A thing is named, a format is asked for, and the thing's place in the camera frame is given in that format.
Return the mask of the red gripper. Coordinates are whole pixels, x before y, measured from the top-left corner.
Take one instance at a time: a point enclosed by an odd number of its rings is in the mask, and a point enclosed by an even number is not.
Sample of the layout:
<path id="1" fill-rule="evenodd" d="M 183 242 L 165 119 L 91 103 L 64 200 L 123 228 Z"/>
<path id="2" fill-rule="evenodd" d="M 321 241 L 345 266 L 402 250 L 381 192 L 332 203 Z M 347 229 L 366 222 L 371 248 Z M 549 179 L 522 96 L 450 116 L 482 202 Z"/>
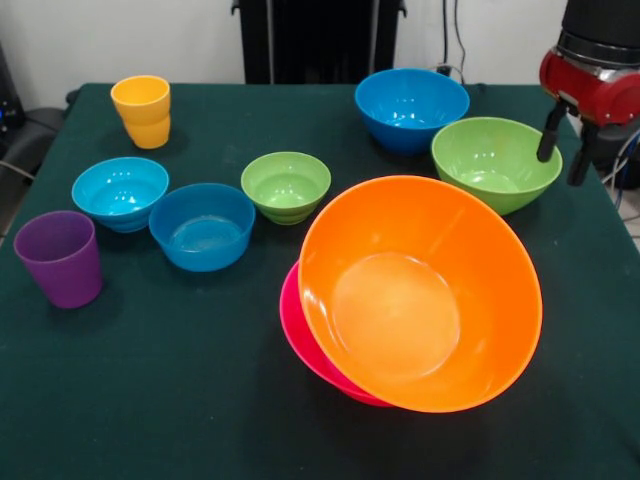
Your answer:
<path id="1" fill-rule="evenodd" d="M 551 50 L 542 60 L 539 79 L 542 88 L 557 102 L 547 115 L 537 159 L 542 163 L 550 160 L 559 124 L 569 105 L 574 107 L 587 121 L 583 122 L 581 147 L 570 165 L 567 184 L 581 186 L 597 153 L 599 127 L 625 125 L 639 117 L 639 71 L 601 69 Z"/>

